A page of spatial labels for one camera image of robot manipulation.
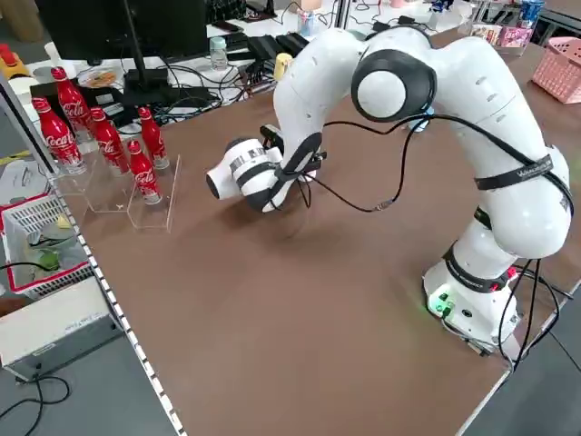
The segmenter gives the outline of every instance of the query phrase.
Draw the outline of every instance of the coca-cola logo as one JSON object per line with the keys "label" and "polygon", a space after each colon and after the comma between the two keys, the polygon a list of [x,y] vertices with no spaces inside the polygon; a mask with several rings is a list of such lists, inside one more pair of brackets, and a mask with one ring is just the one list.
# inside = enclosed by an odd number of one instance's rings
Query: coca-cola logo
{"label": "coca-cola logo", "polygon": [[67,117],[76,118],[84,115],[84,107],[82,105],[81,100],[79,100],[78,102],[63,104],[63,110],[64,114]]}
{"label": "coca-cola logo", "polygon": [[135,181],[137,184],[149,184],[153,183],[153,170],[144,171],[135,175]]}
{"label": "coca-cola logo", "polygon": [[115,153],[115,146],[113,145],[113,141],[99,141],[99,146],[103,150],[103,153],[112,154]]}
{"label": "coca-cola logo", "polygon": [[46,136],[46,141],[51,148],[66,148],[74,144],[74,136],[71,131],[63,136],[55,138],[54,136]]}

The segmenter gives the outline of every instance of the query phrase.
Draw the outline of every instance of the yellow object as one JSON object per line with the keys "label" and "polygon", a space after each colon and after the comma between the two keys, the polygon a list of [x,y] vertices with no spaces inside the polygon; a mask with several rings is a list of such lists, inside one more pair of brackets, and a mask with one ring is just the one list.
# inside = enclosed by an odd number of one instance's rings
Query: yellow object
{"label": "yellow object", "polygon": [[0,166],[9,164],[13,161],[18,161],[18,160],[22,159],[23,157],[30,156],[30,155],[31,155],[31,153],[28,150],[26,150],[24,152],[20,152],[20,153],[16,153],[16,154],[10,154],[7,157],[0,157]]}
{"label": "yellow object", "polygon": [[276,56],[276,65],[274,65],[274,80],[277,82],[284,76],[289,66],[292,64],[292,56],[288,53],[281,53]]}
{"label": "yellow object", "polygon": [[14,57],[14,63],[7,64],[6,60],[3,59],[2,63],[0,64],[0,68],[2,68],[2,74],[6,80],[10,80],[18,75],[30,77],[28,68],[26,68],[22,63],[20,57],[18,57],[18,54],[12,53],[12,56]]}
{"label": "yellow object", "polygon": [[70,229],[72,227],[71,223],[69,223],[69,220],[67,220],[66,216],[64,216],[64,214],[62,213],[58,215],[58,218],[56,220],[56,226],[59,229]]}

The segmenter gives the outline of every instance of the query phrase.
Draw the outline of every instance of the computer monitor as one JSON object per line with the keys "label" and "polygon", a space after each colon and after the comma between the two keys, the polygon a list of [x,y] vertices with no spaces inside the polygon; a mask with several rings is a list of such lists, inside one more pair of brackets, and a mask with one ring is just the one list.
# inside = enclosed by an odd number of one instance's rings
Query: computer monitor
{"label": "computer monitor", "polygon": [[[123,0],[36,0],[41,20],[63,59],[97,63],[131,57]],[[208,52],[204,0],[129,0],[143,56]]]}
{"label": "computer monitor", "polygon": [[208,52],[204,0],[36,0],[40,17],[63,59],[99,64],[131,56],[123,104],[172,104],[181,90],[168,71],[145,68],[144,56]]}

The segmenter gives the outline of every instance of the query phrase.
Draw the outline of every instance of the clear acrylic stand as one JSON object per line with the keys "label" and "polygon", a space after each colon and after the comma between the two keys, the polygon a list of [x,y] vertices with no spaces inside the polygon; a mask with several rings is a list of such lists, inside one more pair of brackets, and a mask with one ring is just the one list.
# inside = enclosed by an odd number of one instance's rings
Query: clear acrylic stand
{"label": "clear acrylic stand", "polygon": [[167,233],[172,230],[173,209],[175,208],[175,195],[181,166],[182,158],[177,155],[170,158],[169,167],[155,170],[157,182],[162,192],[162,200],[157,204],[145,203],[137,186],[133,186],[127,214],[136,230],[166,231]]}
{"label": "clear acrylic stand", "polygon": [[87,170],[68,174],[66,170],[54,179],[62,195],[81,195],[95,213],[125,213],[133,191],[133,175],[114,175],[99,151],[84,154]]}

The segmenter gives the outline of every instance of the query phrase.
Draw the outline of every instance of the bottle cap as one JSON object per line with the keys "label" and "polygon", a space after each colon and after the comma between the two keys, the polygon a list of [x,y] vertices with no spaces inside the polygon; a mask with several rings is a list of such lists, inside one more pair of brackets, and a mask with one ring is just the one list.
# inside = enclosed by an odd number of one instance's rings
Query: bottle cap
{"label": "bottle cap", "polygon": [[127,144],[127,150],[131,154],[139,154],[142,152],[142,147],[139,145],[139,141],[133,139]]}
{"label": "bottle cap", "polygon": [[102,121],[105,119],[105,112],[100,106],[95,106],[90,109],[91,116],[95,121]]}
{"label": "bottle cap", "polygon": [[66,73],[64,72],[64,68],[62,66],[51,68],[51,74],[57,82],[62,82],[63,80],[67,79]]}
{"label": "bottle cap", "polygon": [[48,103],[44,97],[33,97],[32,98],[33,108],[39,113],[44,114],[45,112],[50,112],[51,105]]}
{"label": "bottle cap", "polygon": [[149,120],[152,117],[149,107],[142,106],[137,109],[137,113],[142,120]]}
{"label": "bottle cap", "polygon": [[210,38],[210,50],[220,50],[226,48],[226,40],[221,36]]}
{"label": "bottle cap", "polygon": [[15,54],[12,53],[10,50],[0,52],[0,56],[2,56],[2,59],[4,60],[5,64],[8,66],[14,66],[18,63],[18,61],[16,61]]}

